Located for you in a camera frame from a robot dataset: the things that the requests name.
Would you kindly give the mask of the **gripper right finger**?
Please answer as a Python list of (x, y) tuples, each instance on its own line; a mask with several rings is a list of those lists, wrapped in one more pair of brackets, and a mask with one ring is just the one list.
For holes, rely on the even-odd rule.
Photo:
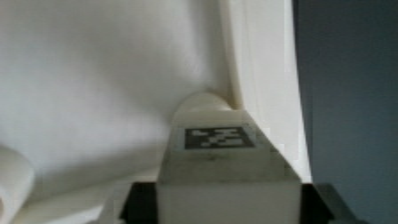
[(353, 215), (330, 184), (301, 185), (299, 224), (369, 224)]

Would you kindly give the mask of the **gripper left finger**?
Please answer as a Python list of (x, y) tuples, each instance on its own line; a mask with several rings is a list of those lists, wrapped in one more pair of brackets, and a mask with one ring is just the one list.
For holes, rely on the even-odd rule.
[(152, 182), (129, 182), (115, 187), (99, 213), (99, 224), (157, 224)]

